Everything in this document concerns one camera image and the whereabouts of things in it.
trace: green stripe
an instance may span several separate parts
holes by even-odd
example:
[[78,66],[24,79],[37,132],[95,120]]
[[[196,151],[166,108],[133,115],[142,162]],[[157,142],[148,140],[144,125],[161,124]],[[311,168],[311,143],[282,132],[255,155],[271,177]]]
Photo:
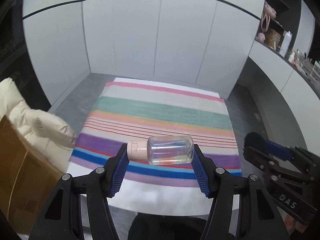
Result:
[[180,106],[169,106],[121,98],[100,97],[94,104],[92,110],[159,121],[232,130],[229,116],[226,114],[212,113]]

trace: bottle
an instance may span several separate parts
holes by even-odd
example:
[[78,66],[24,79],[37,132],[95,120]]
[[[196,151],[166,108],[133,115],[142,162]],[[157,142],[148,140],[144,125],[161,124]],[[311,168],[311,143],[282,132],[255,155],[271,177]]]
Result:
[[291,55],[289,56],[289,62],[292,63],[294,60],[294,51],[291,53]]
[[191,136],[154,136],[128,142],[130,161],[148,161],[151,165],[191,163],[194,154]]
[[281,44],[281,48],[279,50],[279,54],[284,57],[285,54],[287,53],[287,50],[289,48],[290,42],[291,42],[292,34],[290,31],[286,32]]

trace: cardboard box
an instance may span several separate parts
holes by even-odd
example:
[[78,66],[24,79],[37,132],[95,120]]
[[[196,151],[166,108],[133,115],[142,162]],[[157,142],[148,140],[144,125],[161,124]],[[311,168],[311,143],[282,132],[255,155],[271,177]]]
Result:
[[0,209],[17,233],[30,234],[61,176],[4,116],[0,121]]

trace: cream puffer jacket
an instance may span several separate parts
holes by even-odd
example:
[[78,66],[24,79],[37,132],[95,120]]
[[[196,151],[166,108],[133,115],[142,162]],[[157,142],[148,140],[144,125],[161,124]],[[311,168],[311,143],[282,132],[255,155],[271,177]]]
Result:
[[4,115],[51,164],[67,171],[76,134],[61,118],[30,109],[11,78],[0,82],[0,119]]

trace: striped mat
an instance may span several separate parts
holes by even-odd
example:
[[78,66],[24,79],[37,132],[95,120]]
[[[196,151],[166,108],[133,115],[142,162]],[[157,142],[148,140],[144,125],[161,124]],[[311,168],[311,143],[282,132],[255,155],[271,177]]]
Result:
[[[70,161],[95,169],[122,143],[150,136],[190,135],[204,156],[241,176],[235,136],[224,100],[199,89],[118,79],[108,82],[93,106]],[[191,164],[130,162],[125,179],[175,187],[198,187]]]

